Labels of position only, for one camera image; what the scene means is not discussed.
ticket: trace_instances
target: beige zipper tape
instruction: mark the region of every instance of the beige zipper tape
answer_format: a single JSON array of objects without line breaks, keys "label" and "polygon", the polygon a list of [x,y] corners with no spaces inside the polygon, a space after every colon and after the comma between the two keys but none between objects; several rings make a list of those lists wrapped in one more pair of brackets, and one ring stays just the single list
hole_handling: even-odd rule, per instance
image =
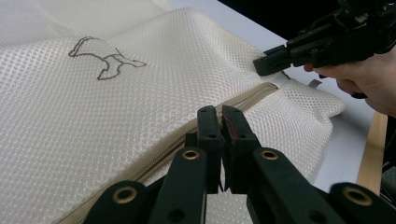
[{"label": "beige zipper tape", "polygon": [[[246,91],[231,100],[224,102],[223,104],[216,106],[218,117],[221,115],[221,108],[223,105],[234,106],[242,111],[246,111],[259,101],[264,99],[266,96],[277,90],[277,86],[270,83],[264,82],[257,87]],[[196,132],[197,125],[196,119],[189,121],[187,124],[180,127],[175,133],[166,139],[160,141],[155,148],[144,155],[144,158],[133,164],[130,168],[127,168],[121,175],[119,175],[114,181],[108,184],[106,187],[95,193],[87,202],[83,203],[75,211],[70,213],[67,217],[64,217],[58,223],[83,223],[85,216],[88,215],[92,206],[96,203],[103,192],[110,186],[118,183],[122,180],[133,180],[144,182],[150,175],[155,173],[159,168],[172,160],[173,155],[181,148],[183,148],[184,137],[186,133]]]}]

